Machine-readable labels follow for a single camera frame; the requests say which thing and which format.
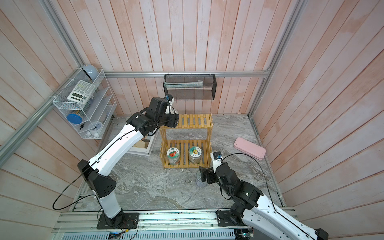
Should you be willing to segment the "tin can with pull tab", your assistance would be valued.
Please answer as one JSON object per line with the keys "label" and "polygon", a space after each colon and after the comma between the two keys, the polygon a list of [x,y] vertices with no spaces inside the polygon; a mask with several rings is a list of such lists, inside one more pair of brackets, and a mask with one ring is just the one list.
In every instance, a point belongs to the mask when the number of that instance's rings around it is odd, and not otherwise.
{"label": "tin can with pull tab", "polygon": [[200,171],[196,173],[196,185],[200,188],[204,188],[208,185],[207,181],[205,182],[202,181],[202,175]]}

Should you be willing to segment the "sunflower seed jar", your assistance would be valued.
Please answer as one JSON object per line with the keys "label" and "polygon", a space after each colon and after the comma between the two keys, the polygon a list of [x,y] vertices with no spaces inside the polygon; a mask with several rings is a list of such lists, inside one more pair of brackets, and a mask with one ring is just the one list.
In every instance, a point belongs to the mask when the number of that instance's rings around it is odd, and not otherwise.
{"label": "sunflower seed jar", "polygon": [[188,151],[189,162],[191,164],[199,164],[202,159],[202,153],[203,152],[201,148],[197,146],[191,147]]}

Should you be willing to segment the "tomato seed jar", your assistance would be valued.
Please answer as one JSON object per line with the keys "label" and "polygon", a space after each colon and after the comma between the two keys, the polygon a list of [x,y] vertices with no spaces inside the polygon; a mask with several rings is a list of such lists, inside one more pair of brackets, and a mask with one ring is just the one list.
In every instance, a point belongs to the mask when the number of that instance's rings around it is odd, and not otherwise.
{"label": "tomato seed jar", "polygon": [[174,166],[180,163],[180,151],[177,148],[169,148],[167,150],[167,159],[170,165]]}

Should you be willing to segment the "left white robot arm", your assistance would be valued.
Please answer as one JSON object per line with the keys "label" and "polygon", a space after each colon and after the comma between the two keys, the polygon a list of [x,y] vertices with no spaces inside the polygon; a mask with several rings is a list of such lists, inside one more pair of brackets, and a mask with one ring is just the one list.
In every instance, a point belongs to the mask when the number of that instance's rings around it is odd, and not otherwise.
{"label": "left white robot arm", "polygon": [[173,103],[172,95],[152,98],[150,105],[134,113],[98,154],[78,163],[85,182],[96,194],[106,218],[113,220],[123,213],[115,194],[117,182],[110,177],[111,171],[127,151],[144,137],[153,135],[162,126],[175,128],[178,125],[179,114]]}

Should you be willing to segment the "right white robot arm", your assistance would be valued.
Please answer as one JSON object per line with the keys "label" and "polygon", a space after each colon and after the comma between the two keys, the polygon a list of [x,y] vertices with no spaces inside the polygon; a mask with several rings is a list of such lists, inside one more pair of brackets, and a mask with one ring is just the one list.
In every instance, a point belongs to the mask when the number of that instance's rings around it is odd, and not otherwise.
{"label": "right white robot arm", "polygon": [[323,229],[313,229],[299,222],[273,202],[257,187],[242,181],[228,164],[216,168],[199,167],[201,179],[217,183],[234,202],[229,210],[230,223],[246,225],[273,240],[327,240]]}

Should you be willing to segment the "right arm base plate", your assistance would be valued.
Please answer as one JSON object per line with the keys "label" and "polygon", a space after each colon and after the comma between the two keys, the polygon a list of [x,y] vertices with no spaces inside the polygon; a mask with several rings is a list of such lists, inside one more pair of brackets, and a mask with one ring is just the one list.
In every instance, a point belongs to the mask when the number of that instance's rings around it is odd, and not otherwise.
{"label": "right arm base plate", "polygon": [[242,220],[236,217],[231,211],[216,211],[217,222],[219,227],[245,226]]}

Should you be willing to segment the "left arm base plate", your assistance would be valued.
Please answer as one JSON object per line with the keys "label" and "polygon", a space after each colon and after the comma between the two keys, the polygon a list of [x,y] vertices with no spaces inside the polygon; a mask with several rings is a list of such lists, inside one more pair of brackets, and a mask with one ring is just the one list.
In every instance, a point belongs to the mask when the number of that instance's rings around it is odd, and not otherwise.
{"label": "left arm base plate", "polygon": [[138,227],[139,213],[124,213],[121,210],[112,219],[103,212],[97,224],[97,230],[135,229]]}

